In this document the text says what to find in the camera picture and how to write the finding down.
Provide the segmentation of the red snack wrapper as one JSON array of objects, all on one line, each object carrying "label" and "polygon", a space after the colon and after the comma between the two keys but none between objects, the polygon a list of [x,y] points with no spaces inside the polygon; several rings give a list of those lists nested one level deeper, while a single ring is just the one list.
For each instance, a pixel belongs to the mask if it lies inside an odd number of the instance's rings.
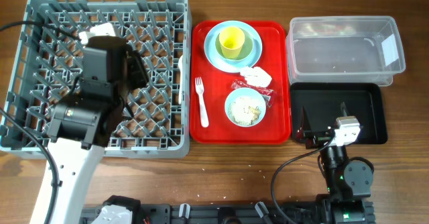
[{"label": "red snack wrapper", "polygon": [[273,105],[273,100],[274,100],[274,95],[275,95],[275,91],[273,89],[267,89],[267,88],[263,88],[263,87],[255,87],[255,86],[249,85],[249,84],[247,84],[241,80],[237,80],[237,79],[235,79],[232,82],[231,88],[232,89],[240,89],[240,88],[253,89],[262,95],[262,97],[264,98],[265,104],[268,107],[271,107]]}]

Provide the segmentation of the white plastic fork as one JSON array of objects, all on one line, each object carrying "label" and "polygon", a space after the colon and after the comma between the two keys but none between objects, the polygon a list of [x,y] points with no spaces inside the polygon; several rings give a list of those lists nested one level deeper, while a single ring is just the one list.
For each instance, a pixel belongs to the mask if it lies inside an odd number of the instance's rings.
[{"label": "white plastic fork", "polygon": [[208,115],[206,112],[206,106],[204,102],[204,85],[202,79],[200,77],[195,78],[195,89],[198,95],[199,105],[200,105],[200,123],[202,127],[209,126]]}]

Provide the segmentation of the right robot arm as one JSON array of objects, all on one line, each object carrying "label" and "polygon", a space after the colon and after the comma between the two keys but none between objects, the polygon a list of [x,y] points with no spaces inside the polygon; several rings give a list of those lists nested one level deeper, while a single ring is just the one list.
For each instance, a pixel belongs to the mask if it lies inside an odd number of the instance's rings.
[{"label": "right robot arm", "polygon": [[327,194],[319,194],[304,222],[315,223],[374,223],[371,196],[374,165],[363,157],[348,157],[346,147],[357,141],[361,126],[349,116],[342,103],[344,115],[337,117],[333,127],[313,131],[305,108],[297,137],[306,142],[307,149],[318,150],[318,167],[325,179]]}]

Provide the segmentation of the yellow plastic cup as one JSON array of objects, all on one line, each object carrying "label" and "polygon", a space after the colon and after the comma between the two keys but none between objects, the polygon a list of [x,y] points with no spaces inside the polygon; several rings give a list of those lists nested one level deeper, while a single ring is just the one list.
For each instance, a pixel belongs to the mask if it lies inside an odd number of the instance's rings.
[{"label": "yellow plastic cup", "polygon": [[235,59],[239,56],[245,43],[244,31],[236,26],[224,27],[219,34],[219,43],[223,56]]}]

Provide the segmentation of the light blue small bowl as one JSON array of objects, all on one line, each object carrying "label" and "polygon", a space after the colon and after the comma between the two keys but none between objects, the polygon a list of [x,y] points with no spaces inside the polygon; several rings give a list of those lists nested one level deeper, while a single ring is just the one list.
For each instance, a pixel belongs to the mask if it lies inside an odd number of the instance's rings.
[{"label": "light blue small bowl", "polygon": [[[237,98],[237,97],[251,97],[253,99],[257,99],[259,101],[259,108],[261,110],[261,114],[259,116],[259,119],[250,126],[244,126],[244,125],[237,125],[236,123],[233,122],[232,118],[229,115],[229,107],[230,104]],[[225,113],[228,117],[228,119],[234,123],[235,125],[239,126],[239,127],[253,127],[256,126],[265,116],[267,110],[267,106],[265,104],[264,98],[262,97],[261,94],[259,94],[257,91],[250,89],[250,88],[240,88],[240,89],[235,89],[234,91],[232,91],[228,97],[225,100]]]}]

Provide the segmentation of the white plastic spoon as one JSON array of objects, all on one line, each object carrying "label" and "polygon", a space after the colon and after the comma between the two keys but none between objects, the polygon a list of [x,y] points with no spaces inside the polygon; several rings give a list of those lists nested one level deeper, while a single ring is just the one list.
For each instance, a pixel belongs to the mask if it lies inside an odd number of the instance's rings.
[{"label": "white plastic spoon", "polygon": [[178,92],[178,104],[181,105],[182,104],[182,82],[183,82],[183,76],[182,76],[182,70],[183,70],[183,55],[181,57],[179,57],[178,60],[178,69],[179,69],[179,73],[180,73],[180,81],[179,81],[179,92]]}]

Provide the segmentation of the white paper napkin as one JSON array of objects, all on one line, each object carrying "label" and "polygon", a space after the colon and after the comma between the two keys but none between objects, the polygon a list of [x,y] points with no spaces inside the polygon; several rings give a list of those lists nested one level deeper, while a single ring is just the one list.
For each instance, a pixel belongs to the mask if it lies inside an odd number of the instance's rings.
[{"label": "white paper napkin", "polygon": [[239,74],[244,77],[248,85],[254,87],[267,88],[272,81],[272,77],[258,66],[253,68],[246,66],[240,70]]}]

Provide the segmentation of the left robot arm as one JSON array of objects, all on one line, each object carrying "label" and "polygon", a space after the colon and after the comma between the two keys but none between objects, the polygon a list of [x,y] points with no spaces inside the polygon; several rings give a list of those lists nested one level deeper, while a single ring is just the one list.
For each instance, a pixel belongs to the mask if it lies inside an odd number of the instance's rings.
[{"label": "left robot arm", "polygon": [[83,54],[79,90],[53,108],[48,130],[48,162],[31,223],[77,223],[94,171],[112,133],[124,121],[129,93],[146,87],[149,77],[124,38],[94,36]]}]

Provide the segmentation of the rice and food scraps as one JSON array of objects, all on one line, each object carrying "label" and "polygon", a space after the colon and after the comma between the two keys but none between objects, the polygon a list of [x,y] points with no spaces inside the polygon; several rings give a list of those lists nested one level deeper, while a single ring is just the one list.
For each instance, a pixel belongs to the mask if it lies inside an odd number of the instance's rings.
[{"label": "rice and food scraps", "polygon": [[237,125],[253,125],[260,114],[259,101],[251,97],[237,97],[229,107],[229,115]]}]

